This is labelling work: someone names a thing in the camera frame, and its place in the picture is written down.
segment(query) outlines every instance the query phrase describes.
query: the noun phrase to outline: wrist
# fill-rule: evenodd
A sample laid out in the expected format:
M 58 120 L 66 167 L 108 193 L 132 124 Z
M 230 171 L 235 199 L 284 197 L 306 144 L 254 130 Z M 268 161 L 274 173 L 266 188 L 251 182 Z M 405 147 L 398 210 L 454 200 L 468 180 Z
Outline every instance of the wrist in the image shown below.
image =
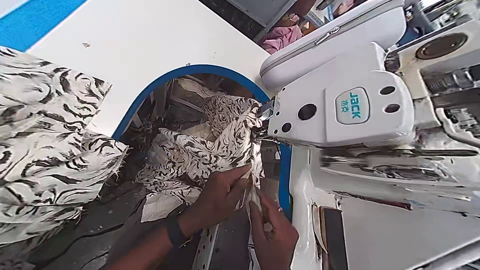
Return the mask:
M 195 216 L 195 210 L 192 206 L 186 208 L 177 217 L 180 229 L 184 236 L 190 237 L 197 231 L 202 229 L 202 226 L 198 223 L 199 218 Z

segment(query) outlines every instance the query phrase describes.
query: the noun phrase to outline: industrial sewing machine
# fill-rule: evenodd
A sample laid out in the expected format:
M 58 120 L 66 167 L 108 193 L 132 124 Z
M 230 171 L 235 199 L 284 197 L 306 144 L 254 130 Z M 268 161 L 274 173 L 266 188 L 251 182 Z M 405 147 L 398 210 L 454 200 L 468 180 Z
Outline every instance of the industrial sewing machine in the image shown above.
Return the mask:
M 261 67 L 265 86 L 279 93 L 262 107 L 255 136 L 294 145 L 291 170 L 307 182 L 290 182 L 303 235 L 294 264 L 318 263 L 326 243 L 316 208 L 341 209 L 344 198 L 480 217 L 480 22 L 387 53 L 405 29 L 401 5 L 368 1 Z M 315 198 L 317 189 L 334 202 Z M 314 242 L 324 249 L 317 262 L 302 254 Z

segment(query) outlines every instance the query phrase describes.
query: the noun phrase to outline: white fabric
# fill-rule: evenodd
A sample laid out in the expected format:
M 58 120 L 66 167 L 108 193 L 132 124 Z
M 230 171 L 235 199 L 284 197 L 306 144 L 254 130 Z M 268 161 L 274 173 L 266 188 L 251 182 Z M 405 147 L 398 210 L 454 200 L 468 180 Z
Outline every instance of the white fabric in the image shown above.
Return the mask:
M 152 143 L 149 163 L 137 174 L 148 195 L 142 221 L 166 217 L 184 202 L 193 203 L 211 172 L 224 172 L 252 164 L 256 186 L 263 177 L 260 141 L 251 139 L 253 127 L 262 126 L 256 116 L 260 104 L 249 98 L 215 96 L 204 104 L 215 142 L 160 128 Z M 255 192 L 247 200 L 255 199 Z
M 126 145 L 85 129 L 111 85 L 0 47 L 0 244 L 77 218 Z

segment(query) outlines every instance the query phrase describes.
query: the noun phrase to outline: pink cloth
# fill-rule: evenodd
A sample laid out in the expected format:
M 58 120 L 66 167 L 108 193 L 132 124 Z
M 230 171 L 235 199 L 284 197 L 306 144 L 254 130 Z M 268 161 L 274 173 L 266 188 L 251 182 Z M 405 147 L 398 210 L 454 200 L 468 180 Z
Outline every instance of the pink cloth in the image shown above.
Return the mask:
M 274 54 L 288 44 L 300 39 L 302 33 L 298 25 L 275 27 L 258 41 L 258 44 L 270 54 Z

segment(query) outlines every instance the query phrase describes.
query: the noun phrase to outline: black wristband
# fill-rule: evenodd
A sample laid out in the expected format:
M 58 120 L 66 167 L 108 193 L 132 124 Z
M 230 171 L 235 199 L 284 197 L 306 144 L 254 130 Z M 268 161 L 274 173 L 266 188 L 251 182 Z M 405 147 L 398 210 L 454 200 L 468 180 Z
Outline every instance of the black wristband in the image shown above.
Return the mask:
M 174 248 L 179 248 L 188 242 L 189 238 L 186 237 L 181 231 L 178 215 L 186 208 L 186 204 L 180 205 L 167 217 L 167 234 L 170 242 Z

